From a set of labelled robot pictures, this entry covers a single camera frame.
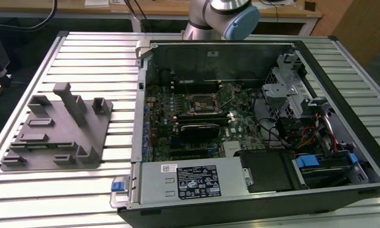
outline barcode sticker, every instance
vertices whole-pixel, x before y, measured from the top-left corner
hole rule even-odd
[[[162,172],[176,172],[178,164],[162,165]]]

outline blue latch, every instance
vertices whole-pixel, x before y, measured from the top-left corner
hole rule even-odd
[[[112,191],[126,191],[126,182],[114,182]]]
[[[296,159],[299,168],[306,166],[319,166],[318,158],[315,155],[303,155]]]
[[[359,162],[358,157],[354,153],[350,153],[350,158],[354,164],[357,164]]]

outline black panel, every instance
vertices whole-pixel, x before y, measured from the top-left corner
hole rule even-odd
[[[242,167],[251,171],[254,180],[254,185],[248,186],[251,193],[302,189],[288,150],[244,150],[238,153],[240,153]]]
[[[380,194],[379,188],[319,194],[124,210],[119,215],[134,228],[182,228],[334,211]]]

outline metal bracket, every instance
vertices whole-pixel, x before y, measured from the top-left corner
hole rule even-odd
[[[284,84],[266,84],[262,91],[268,104],[278,109],[283,107],[287,97],[298,94],[295,88]]]

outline blue cap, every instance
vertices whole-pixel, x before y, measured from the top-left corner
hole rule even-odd
[[[126,191],[126,182],[114,182],[112,191]]]
[[[315,155],[303,155],[296,159],[299,168],[306,166],[319,166],[318,158]]]
[[[250,6],[232,20],[224,31],[226,39],[246,39],[254,32],[259,22],[260,13],[255,6]]]
[[[350,158],[351,158],[353,164],[357,164],[359,162],[358,157],[354,153],[350,153]]]

